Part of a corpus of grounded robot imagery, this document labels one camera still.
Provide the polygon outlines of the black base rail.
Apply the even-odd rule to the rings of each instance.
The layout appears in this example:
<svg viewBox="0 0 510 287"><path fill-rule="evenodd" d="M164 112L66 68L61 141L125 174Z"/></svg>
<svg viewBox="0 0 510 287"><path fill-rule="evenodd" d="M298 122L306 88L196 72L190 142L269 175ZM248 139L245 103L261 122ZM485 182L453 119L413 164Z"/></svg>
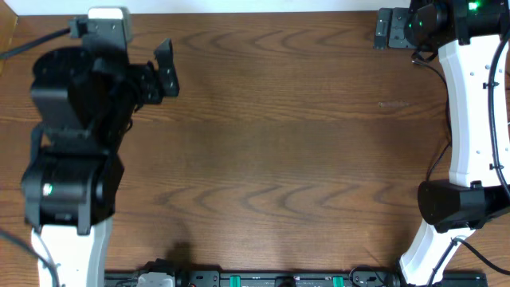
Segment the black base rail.
<svg viewBox="0 0 510 287"><path fill-rule="evenodd" d="M178 265L156 259L135 271L108 271L104 285L114 286L176 286L176 287L341 287L404 285L395 270L368 265L350 270L224 270L218 265Z"/></svg>

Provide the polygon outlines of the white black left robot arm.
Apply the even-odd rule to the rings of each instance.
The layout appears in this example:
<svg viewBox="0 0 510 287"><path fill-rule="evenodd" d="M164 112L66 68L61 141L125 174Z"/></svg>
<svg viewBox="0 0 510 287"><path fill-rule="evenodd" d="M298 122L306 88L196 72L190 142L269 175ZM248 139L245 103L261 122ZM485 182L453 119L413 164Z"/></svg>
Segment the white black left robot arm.
<svg viewBox="0 0 510 287"><path fill-rule="evenodd" d="M79 46L54 49L33 66L30 89L41 122L22 177L25 221L40 253L42 286L102 286L116 192L119 149L135 112L179 94L170 39L155 60L132 64L120 18L75 18Z"/></svg>

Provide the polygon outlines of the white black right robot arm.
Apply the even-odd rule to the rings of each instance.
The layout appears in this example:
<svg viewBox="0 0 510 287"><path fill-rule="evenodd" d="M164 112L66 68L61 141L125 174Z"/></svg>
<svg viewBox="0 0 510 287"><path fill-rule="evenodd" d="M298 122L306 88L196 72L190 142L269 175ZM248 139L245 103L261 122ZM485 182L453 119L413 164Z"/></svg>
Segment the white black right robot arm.
<svg viewBox="0 0 510 287"><path fill-rule="evenodd" d="M376 49L410 49L413 62L441 64L452 152L447 179L418 187L422 223L388 286L477 286L483 275L445 275L459 246L509 212L505 85L508 0L412 1L378 12Z"/></svg>

